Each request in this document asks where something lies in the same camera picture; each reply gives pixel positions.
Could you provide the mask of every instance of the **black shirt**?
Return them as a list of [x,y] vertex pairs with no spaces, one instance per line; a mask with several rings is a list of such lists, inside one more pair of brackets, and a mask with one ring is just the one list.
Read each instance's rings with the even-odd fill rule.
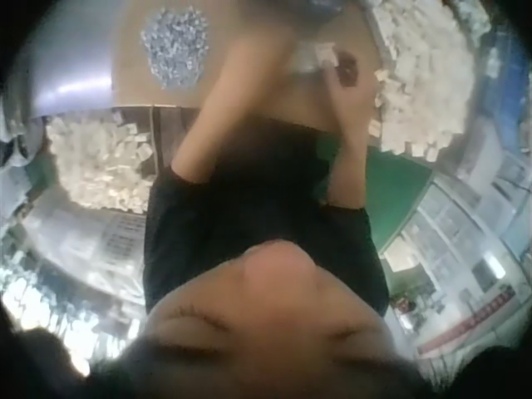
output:
[[388,290],[366,210],[321,206],[271,186],[195,185],[170,169],[150,194],[144,289],[149,312],[167,293],[250,247],[286,239],[379,314]]

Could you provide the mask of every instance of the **hand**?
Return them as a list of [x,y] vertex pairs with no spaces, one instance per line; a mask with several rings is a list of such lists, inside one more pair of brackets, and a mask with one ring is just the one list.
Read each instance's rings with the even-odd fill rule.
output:
[[214,88],[224,107],[249,112],[260,106],[285,74],[295,45],[291,27],[272,23],[253,27],[238,38]]
[[365,138],[372,118],[377,79],[364,60],[338,52],[339,66],[325,67],[325,81],[344,138]]

